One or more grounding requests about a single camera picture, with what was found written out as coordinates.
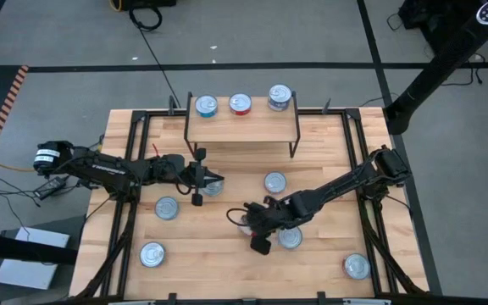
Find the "black tower fan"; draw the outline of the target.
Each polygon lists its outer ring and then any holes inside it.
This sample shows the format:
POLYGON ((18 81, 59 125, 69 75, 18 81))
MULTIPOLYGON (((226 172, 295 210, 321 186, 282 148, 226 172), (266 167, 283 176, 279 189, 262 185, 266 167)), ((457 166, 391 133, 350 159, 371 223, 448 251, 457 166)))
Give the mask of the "black tower fan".
POLYGON ((446 42, 397 100, 384 108, 389 133, 404 133, 417 108, 487 41, 488 2, 446 42))

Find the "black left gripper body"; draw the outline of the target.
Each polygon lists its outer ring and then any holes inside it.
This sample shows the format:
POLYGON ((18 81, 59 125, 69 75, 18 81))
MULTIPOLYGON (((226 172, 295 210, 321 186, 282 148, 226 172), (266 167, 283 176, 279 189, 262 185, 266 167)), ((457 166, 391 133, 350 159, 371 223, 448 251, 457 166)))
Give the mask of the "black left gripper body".
POLYGON ((202 166, 202 161, 206 158, 206 149, 198 148, 194 160, 179 174, 180 182, 188 188, 187 191, 180 191, 183 195, 191 194, 191 204, 197 207, 203 205, 203 196, 200 190, 206 186, 206 170, 202 166))

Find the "black equipment base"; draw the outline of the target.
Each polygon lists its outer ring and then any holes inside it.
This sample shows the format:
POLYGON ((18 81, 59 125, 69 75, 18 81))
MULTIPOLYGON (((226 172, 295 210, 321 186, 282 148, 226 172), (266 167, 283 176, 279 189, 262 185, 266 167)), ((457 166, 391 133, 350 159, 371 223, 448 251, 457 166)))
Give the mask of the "black equipment base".
POLYGON ((407 30, 446 30, 463 24, 478 4, 480 0, 404 0, 397 15, 407 30))

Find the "black beam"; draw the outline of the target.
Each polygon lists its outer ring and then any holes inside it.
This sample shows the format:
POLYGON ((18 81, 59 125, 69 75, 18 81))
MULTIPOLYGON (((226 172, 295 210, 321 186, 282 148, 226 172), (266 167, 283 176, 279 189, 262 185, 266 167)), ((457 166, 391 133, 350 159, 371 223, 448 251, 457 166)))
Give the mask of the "black beam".
POLYGON ((78 251, 0 236, 0 258, 74 265, 78 251))

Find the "white flat box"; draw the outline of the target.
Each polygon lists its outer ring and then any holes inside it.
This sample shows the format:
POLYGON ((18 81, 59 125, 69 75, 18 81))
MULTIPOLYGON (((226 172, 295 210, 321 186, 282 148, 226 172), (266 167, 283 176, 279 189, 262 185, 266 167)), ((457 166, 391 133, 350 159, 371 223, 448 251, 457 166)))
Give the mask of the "white flat box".
MULTIPOLYGON (((18 241, 37 242, 54 247, 66 247, 70 236, 48 230, 21 227, 15 236, 18 241)), ((0 265, 0 284, 47 290, 58 265, 5 258, 0 265)))

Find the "black metal table frame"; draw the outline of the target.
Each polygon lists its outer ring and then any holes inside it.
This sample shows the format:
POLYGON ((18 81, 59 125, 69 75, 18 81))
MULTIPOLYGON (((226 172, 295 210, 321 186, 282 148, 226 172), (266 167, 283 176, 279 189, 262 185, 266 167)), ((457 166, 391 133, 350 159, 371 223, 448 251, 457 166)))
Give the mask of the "black metal table frame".
POLYGON ((179 195, 172 185, 153 185, 141 192, 130 250, 114 262, 108 289, 127 300, 209 302, 254 299, 288 303, 293 299, 371 297, 371 279, 353 280, 342 269, 344 258, 365 253, 358 196, 350 192, 324 206, 302 227, 303 243, 294 250, 273 245, 268 255, 254 252, 250 239, 236 226, 244 202, 261 202, 264 176, 282 172, 287 191, 322 186, 345 174, 351 162, 389 145, 380 108, 302 108, 301 138, 294 157, 287 143, 205 143, 208 168, 225 178, 223 192, 206 197, 201 207, 179 195), (177 196, 180 212, 164 221, 154 213, 163 196, 177 196), (164 262, 156 268, 141 264, 148 242, 164 246, 164 262))

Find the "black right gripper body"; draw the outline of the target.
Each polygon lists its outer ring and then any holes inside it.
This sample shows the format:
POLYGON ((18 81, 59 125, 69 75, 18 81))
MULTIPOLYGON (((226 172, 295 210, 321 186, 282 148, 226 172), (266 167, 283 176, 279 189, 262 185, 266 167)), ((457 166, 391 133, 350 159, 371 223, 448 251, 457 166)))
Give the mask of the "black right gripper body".
POLYGON ((250 248, 262 255, 268 255, 271 248, 269 236, 277 230, 288 230, 297 226, 291 211, 280 202, 267 206, 251 202, 246 204, 246 221, 252 232, 250 248))

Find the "black power brick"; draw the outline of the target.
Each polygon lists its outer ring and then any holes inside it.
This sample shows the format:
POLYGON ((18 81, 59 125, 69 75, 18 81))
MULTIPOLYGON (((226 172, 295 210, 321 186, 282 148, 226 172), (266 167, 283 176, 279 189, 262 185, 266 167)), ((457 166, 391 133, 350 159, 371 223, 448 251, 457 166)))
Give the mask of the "black power brick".
POLYGON ((37 187, 33 191, 33 195, 42 201, 54 195, 57 191, 63 190, 67 185, 68 178, 68 176, 51 178, 45 184, 37 187))

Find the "red seafood can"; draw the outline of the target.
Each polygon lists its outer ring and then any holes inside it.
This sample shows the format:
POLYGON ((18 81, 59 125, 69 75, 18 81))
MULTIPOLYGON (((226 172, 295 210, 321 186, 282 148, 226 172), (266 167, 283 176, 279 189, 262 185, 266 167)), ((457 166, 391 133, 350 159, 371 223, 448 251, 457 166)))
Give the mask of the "red seafood can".
POLYGON ((235 115, 246 115, 252 109, 252 99, 245 93, 236 93, 229 99, 230 111, 235 115))
POLYGON ((251 230, 250 226, 247 222, 247 217, 245 215, 241 216, 240 219, 241 226, 239 226, 239 230, 246 236, 254 236, 254 232, 251 230))
POLYGON ((354 280, 365 280, 370 275, 370 264, 368 259, 359 254, 352 253, 343 260, 345 273, 354 280))
POLYGON ((265 175, 263 183, 269 193, 279 194, 286 189, 287 180, 283 173, 272 171, 265 175))

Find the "black floor equipment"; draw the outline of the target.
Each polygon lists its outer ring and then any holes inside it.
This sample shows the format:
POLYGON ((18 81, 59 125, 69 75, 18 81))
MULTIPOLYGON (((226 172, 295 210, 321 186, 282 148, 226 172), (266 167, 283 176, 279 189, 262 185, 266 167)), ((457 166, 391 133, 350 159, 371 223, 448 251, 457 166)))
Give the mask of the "black floor equipment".
POLYGON ((173 7, 177 0, 108 0, 108 3, 113 10, 122 12, 130 8, 173 7))

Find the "wooden shelf with black legs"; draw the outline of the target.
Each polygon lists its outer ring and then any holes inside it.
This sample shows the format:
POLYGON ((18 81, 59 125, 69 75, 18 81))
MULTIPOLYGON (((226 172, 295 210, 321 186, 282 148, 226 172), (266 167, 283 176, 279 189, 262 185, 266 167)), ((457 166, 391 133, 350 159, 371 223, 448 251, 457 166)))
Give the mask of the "wooden shelf with black legs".
POLYGON ((287 143, 290 156, 295 156, 301 132, 294 91, 289 108, 281 112, 269 107, 267 97, 253 97, 251 112, 237 115, 230 111, 229 100, 218 97, 218 112, 203 118, 196 109, 197 98, 188 94, 184 141, 191 153, 197 150, 199 143, 281 142, 287 143))

